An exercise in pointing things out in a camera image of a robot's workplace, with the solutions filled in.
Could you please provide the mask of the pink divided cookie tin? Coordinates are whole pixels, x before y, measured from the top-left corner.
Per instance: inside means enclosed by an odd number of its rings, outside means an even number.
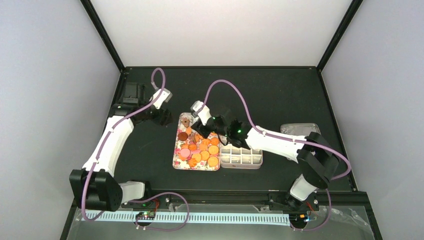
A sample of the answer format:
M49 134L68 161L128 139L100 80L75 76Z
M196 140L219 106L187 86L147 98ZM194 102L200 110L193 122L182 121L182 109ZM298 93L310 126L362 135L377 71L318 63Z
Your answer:
M238 148L231 144L223 145L220 149L222 168L257 170L262 164L262 150Z

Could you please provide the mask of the floral cookie tray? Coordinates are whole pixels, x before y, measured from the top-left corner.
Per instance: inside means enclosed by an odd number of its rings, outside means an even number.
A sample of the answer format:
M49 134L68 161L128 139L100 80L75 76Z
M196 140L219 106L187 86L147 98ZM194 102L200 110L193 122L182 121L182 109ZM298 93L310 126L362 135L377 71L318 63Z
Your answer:
M182 119L190 120L190 127L182 125ZM220 168L221 142L218 135L211 133L209 137L203 138L191 128L194 123L193 116L188 112L179 115L175 147L173 152L172 166L177 170L217 171ZM188 134L186 141L179 141L177 135L181 132ZM181 149L189 149L191 154L188 158L180 157Z

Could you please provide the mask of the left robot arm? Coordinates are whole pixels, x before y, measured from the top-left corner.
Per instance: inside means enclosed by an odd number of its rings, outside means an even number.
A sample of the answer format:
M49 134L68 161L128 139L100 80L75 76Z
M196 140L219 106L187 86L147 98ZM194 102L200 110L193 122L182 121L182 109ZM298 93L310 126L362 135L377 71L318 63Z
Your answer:
M106 127L94 152L81 169L71 171L69 181L77 206L85 210L115 212L123 203L140 200L146 193L143 181L119 183L115 169L121 151L135 126L145 121L166 126L172 122L170 110L162 105L172 93L157 88L145 99L145 86L130 82L109 110Z

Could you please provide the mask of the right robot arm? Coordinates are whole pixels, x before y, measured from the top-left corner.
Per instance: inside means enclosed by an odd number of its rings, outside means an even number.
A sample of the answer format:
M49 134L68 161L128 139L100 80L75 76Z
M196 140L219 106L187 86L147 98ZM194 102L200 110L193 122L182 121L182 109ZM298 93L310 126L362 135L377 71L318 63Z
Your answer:
M197 118L191 128L204 138L217 134L222 144L270 152L297 163L300 176L284 196L285 204L293 210L299 209L312 192L327 189L340 163L328 141L314 131L307 136L287 135L237 119L229 122L221 116L212 116L205 123Z

